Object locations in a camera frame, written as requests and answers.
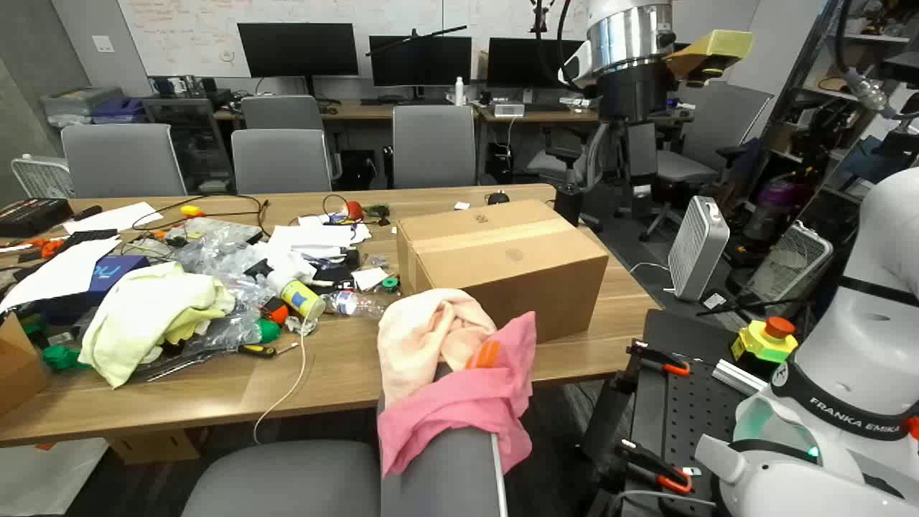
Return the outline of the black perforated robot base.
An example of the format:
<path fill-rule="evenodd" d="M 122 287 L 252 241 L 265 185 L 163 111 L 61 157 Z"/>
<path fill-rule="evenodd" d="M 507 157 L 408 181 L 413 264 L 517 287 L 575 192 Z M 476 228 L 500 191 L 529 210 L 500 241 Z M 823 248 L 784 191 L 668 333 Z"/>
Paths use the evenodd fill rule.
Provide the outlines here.
<path fill-rule="evenodd" d="M 625 353 L 625 368 L 603 381 L 582 435 L 582 455 L 596 467 L 588 517 L 730 517 L 715 478 L 695 461 L 703 435 L 726 441 L 741 393 L 715 381 L 733 333 L 703 320 L 648 310 L 638 336 L 655 352 L 681 353 L 690 376 L 665 376 Z M 687 470 L 695 493 L 677 497 L 625 472 L 621 441 L 635 441 Z"/>

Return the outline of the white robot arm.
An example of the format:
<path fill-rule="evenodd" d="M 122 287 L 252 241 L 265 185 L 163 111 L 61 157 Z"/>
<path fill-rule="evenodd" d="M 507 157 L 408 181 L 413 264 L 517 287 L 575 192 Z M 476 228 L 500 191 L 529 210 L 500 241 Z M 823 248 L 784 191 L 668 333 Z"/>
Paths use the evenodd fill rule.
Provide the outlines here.
<path fill-rule="evenodd" d="M 730 517 L 919 517 L 919 171 L 882 179 L 833 302 L 734 406 L 733 441 L 700 437 Z"/>

